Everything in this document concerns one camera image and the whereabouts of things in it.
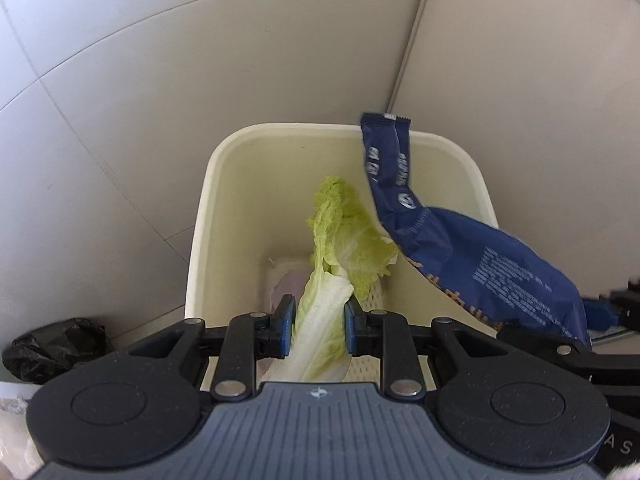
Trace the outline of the purple plastic wrapper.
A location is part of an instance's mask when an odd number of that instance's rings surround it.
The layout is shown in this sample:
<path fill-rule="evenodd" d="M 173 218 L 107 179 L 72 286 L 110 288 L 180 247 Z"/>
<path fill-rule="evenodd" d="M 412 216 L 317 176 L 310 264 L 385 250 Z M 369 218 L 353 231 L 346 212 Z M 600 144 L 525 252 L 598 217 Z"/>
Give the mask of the purple plastic wrapper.
<path fill-rule="evenodd" d="M 271 307 L 276 308 L 283 296 L 293 296 L 299 302 L 308 278 L 309 273 L 305 270 L 293 269 L 286 272 L 271 293 Z"/>

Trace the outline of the green cabbage leaf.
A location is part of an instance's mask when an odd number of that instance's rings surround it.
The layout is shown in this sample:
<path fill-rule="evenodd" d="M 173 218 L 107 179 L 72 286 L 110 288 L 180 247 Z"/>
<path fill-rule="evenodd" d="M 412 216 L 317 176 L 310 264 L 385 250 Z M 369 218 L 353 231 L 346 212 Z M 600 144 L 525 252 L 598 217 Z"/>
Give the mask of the green cabbage leaf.
<path fill-rule="evenodd" d="M 356 188 L 340 177 L 319 186 L 308 226 L 314 270 L 296 308 L 290 353 L 270 364 L 265 382 L 341 382 L 352 360 L 344 307 L 351 299 L 367 300 L 398 258 L 397 246 L 378 232 Z"/>

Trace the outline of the dark blue snack bag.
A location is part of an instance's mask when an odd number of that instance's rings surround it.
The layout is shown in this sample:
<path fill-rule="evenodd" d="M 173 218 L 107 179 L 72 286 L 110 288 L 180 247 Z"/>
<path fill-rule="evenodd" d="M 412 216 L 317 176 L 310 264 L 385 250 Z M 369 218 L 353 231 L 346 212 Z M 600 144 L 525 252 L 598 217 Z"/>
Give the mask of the dark blue snack bag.
<path fill-rule="evenodd" d="M 411 191 L 410 122 L 360 119 L 364 170 L 378 221 L 424 278 L 494 330 L 508 324 L 589 344 L 576 286 L 516 237 L 453 210 L 427 207 Z"/>

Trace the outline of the white foam net sleeve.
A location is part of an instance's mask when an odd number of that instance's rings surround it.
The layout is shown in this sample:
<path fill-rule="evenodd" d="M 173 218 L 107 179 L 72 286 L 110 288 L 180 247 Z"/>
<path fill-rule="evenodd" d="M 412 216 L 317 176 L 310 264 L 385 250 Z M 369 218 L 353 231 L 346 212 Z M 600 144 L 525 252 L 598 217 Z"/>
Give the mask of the white foam net sleeve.
<path fill-rule="evenodd" d="M 380 280 L 370 286 L 363 300 L 358 300 L 355 296 L 349 298 L 344 311 L 344 326 L 350 361 L 343 382 L 380 383 L 380 359 L 363 354 L 362 350 L 370 350 L 371 341 L 376 337 L 376 329 L 369 323 L 368 313 L 385 309 L 384 290 Z"/>

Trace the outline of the cream plastic trash bin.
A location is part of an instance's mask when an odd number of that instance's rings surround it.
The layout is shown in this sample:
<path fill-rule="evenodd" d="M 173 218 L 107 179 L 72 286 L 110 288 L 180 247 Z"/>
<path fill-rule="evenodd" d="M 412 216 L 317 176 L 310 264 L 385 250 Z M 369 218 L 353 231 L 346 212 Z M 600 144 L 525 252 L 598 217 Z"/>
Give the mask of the cream plastic trash bin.
<path fill-rule="evenodd" d="M 209 159 L 191 250 L 186 317 L 208 327 L 237 315 L 271 311 L 271 295 L 290 271 L 304 271 L 314 250 L 307 219 L 325 177 L 343 178 L 378 221 L 366 174 L 360 127 L 265 124 L 224 140 Z M 454 210 L 498 226 L 477 164 L 457 144 L 410 133 L 410 188 L 423 205 Z M 495 332 L 469 315 L 399 255 L 372 292 L 378 304 L 413 325 L 446 316 Z"/>

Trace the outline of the black plastic bag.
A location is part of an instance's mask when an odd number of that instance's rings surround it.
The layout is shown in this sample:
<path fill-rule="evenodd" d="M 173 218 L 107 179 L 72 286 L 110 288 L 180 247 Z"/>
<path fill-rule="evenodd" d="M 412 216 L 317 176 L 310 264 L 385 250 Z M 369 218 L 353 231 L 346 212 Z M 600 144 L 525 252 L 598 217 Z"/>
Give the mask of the black plastic bag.
<path fill-rule="evenodd" d="M 70 318 L 17 337 L 1 356 L 13 377 L 41 386 L 113 351 L 103 326 L 86 318 Z"/>

